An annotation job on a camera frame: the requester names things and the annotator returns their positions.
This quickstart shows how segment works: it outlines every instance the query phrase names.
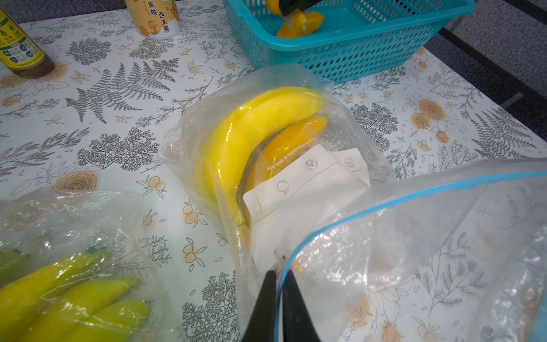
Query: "ripe banana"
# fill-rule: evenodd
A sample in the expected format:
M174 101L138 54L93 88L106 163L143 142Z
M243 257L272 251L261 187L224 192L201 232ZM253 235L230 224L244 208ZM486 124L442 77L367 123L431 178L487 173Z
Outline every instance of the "ripe banana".
M328 119L325 116L315 114L281 131L260 153L247 178L245 192L280 173L309 148L315 146L327 123Z
M267 91L236 108L204 143L194 170L196 191L209 203L223 201L240 227L245 220L236 194L252 151L268 136L315 114L322 107L320 93L285 86Z
M62 342L125 342L138 329L150 307L140 299L106 307L72 330Z
M61 300L49 305L21 334L18 342L57 342L136 283L134 278L97 279L75 286Z
M30 256L18 250L0 248L0 288L20 278L30 264Z
M19 336L41 309L62 291L98 270L104 248L44 266L0 289L0 341Z

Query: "fern leaf pattern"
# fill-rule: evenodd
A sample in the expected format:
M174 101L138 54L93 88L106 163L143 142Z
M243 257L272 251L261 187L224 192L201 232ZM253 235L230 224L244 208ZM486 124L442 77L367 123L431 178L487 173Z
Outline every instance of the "fern leaf pattern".
M470 121L478 131L478 139L472 140L479 145L475 151L481 158L526 158L519 150L537 149L527 128L505 110L492 108L475 115L477 118Z
M162 81L175 82L169 73L176 73L176 67L178 67L177 58L159 62L152 60L151 67L143 62L142 68L134 62L131 72L126 76L125 65L121 63L114 76L110 70L105 69L99 81L89 90L77 88L78 98L76 100L66 98L67 107L73 107L76 110L81 122L88 110L91 110L103 123L107 123L103 115L105 107L112 108L114 111L141 111L127 103L125 99L163 101L164 98L155 90L170 90Z

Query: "plastic basket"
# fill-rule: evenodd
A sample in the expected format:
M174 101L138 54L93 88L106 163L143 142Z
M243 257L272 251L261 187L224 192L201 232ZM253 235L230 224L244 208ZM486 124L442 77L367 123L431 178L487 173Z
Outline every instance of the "plastic basket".
M452 18L471 13L473 0L323 0L312 35L277 38L285 22L265 0L223 0L230 25L255 68L298 63L335 83L406 62Z

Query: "floral pattern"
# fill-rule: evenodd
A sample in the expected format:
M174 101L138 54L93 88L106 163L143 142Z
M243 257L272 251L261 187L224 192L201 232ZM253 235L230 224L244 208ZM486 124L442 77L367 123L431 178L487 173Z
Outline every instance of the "floral pattern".
M145 194L146 235L138 242L176 294L181 337L237 341L230 241L208 224L157 153L189 106L253 67L221 1L177 7L182 33L167 40L144 39L127 10L21 25L55 68L35 80L0 68L0 200L49 187ZM547 153L547 143L425 48L400 67L338 84L333 94L384 151L397 178ZM473 211L478 218L493 212L488 202ZM499 252L496 234L474 224L455 232L408 280L356 303L340 341L467 341L469 313L490 279L479 247ZM124 253L132 260L132 251ZM116 267L146 272L142 260ZM482 334L495 340L499 331L484 327Z

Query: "glass bottle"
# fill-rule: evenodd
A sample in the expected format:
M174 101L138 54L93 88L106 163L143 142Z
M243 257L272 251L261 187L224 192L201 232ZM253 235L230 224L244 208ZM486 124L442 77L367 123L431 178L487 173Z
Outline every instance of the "glass bottle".
M53 70L51 58L0 8L0 60L14 74L39 78Z

